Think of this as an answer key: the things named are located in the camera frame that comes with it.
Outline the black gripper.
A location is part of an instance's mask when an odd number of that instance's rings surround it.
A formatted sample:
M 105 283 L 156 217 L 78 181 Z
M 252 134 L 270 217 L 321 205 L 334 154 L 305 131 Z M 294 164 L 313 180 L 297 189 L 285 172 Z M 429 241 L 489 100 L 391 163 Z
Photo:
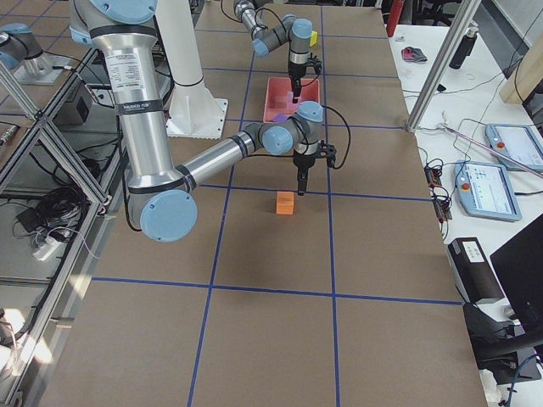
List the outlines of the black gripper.
M 288 62 L 288 75 L 291 80 L 292 93 L 299 99 L 302 91 L 301 79 L 306 75 L 306 63 Z
M 316 162 L 316 156 L 314 154 L 300 154 L 295 153 L 293 156 L 293 163 L 298 168 L 297 173 L 297 193 L 299 196 L 304 196 L 307 190 L 308 182 L 308 169 L 311 168 Z

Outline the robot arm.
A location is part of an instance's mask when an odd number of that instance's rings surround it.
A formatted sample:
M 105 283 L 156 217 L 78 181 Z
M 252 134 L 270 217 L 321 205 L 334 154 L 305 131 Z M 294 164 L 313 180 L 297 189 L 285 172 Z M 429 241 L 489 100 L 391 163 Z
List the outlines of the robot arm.
M 269 28 L 258 16 L 255 1 L 234 1 L 233 12 L 236 20 L 243 24 L 251 36 L 254 53 L 264 58 L 266 55 L 288 45 L 288 77 L 292 89 L 292 102 L 297 103 L 302 93 L 302 79 L 309 67 L 319 75 L 322 62 L 311 52 L 313 24 L 310 20 L 294 14 L 285 14 L 277 26 Z
M 185 1 L 73 1 L 74 41 L 104 55 L 132 177 L 128 218 L 161 243 L 185 237 L 197 218 L 192 190 L 259 149 L 313 158 L 323 108 L 305 101 L 285 121 L 246 126 L 174 165 L 169 136 L 208 136 L 227 101 L 204 84 L 190 7 Z

